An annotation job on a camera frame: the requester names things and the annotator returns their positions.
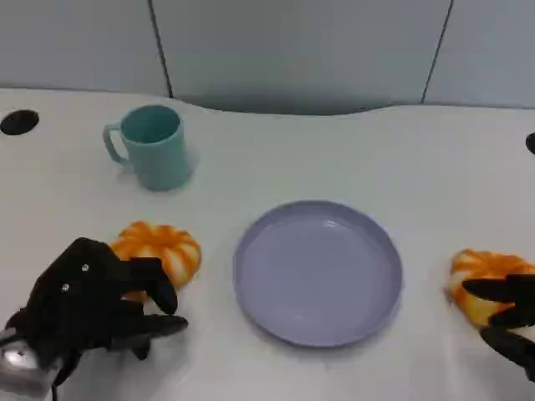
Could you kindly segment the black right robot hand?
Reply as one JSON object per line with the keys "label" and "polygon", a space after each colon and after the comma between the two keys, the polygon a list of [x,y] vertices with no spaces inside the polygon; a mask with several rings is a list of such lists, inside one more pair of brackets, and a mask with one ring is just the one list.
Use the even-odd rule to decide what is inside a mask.
{"label": "black right robot hand", "polygon": [[534,380],[534,341],[514,332],[534,326],[534,275],[511,274],[503,279],[466,280],[463,288],[470,294],[493,302],[511,303],[512,307],[489,317],[479,333],[494,351],[522,367],[529,381]]}

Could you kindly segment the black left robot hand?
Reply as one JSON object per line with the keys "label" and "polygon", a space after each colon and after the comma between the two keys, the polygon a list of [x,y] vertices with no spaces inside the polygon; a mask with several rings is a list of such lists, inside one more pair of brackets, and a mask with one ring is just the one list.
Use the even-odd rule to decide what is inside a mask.
{"label": "black left robot hand", "polygon": [[133,258],[91,267],[70,297],[67,344],[83,352],[129,349],[147,359],[151,340],[180,332],[188,321],[175,314],[175,288],[158,258]]}

